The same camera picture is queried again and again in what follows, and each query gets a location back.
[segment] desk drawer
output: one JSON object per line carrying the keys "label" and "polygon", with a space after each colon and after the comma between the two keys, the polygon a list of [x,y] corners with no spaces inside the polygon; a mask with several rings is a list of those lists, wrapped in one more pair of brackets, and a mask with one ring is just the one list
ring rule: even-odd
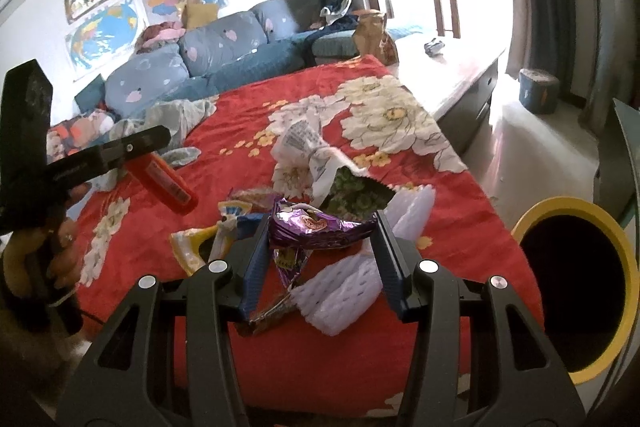
{"label": "desk drawer", "polygon": [[458,100],[451,110],[438,121],[444,136],[454,151],[462,155],[471,144],[482,118],[478,118],[491,98],[498,79],[498,61],[496,60],[478,78],[473,86]]}

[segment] trash bin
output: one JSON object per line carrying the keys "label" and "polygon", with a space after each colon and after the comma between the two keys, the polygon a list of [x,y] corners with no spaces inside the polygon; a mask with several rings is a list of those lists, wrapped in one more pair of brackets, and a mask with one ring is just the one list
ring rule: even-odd
{"label": "trash bin", "polygon": [[558,107],[560,81],[543,70],[520,70],[520,103],[533,114],[551,114]]}
{"label": "trash bin", "polygon": [[638,266],[620,225],[596,204],[551,198],[513,229],[538,281],[545,333],[574,384],[593,380],[627,341]]}

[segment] map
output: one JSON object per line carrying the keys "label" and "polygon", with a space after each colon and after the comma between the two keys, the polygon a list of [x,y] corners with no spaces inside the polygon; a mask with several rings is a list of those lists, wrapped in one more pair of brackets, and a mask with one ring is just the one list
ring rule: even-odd
{"label": "map", "polygon": [[76,71],[85,74],[131,49],[137,34],[134,1],[120,0],[82,22],[66,44]]}

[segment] red floral bedspread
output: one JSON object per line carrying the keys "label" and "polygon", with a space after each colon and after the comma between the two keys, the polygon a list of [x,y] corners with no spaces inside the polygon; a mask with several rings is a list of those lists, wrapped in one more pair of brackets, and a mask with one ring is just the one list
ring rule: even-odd
{"label": "red floral bedspread", "polygon": [[[78,244],[88,249],[108,201],[117,196],[130,198],[129,213],[111,239],[99,279],[78,291],[82,309],[104,320],[140,276],[152,273],[161,280],[183,277],[169,234],[217,222],[217,203],[225,200],[232,188],[273,185],[275,161],[270,150],[274,135],[287,120],[287,113],[297,114],[313,105],[325,124],[325,140],[360,165],[369,166],[371,176],[393,186],[435,187],[435,206],[418,240],[424,257],[468,279],[505,276],[542,321],[540,293],[519,246],[433,120],[391,77],[377,81],[385,75],[386,68],[366,57],[222,94],[217,111],[186,141],[187,146],[202,150],[196,162],[180,169],[200,197],[194,212],[184,217],[172,214],[130,177],[114,192],[96,194],[85,207],[79,219]],[[300,188],[291,173],[281,172],[274,178],[280,188],[293,192]],[[335,255],[312,255],[305,272],[314,275],[335,261]],[[260,305],[281,291],[272,267]],[[94,336],[98,326],[88,319],[85,324]],[[336,416],[397,412],[414,335],[415,325],[401,324],[383,296],[336,337],[320,333],[299,314],[254,338],[238,337],[230,328],[246,404]],[[462,335],[463,346],[468,346],[464,323]],[[467,373],[469,367],[469,351],[462,349],[461,373]],[[176,371],[178,383],[184,385],[183,349],[177,350]]]}

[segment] floor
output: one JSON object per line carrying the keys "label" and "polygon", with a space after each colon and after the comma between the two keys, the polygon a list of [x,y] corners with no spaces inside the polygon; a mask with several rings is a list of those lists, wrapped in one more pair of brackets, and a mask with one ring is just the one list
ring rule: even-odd
{"label": "floor", "polygon": [[534,204],[553,196],[593,200],[596,139],[578,125],[580,110],[560,102],[536,116],[518,101],[520,84],[498,80],[488,122],[463,160],[511,230]]}

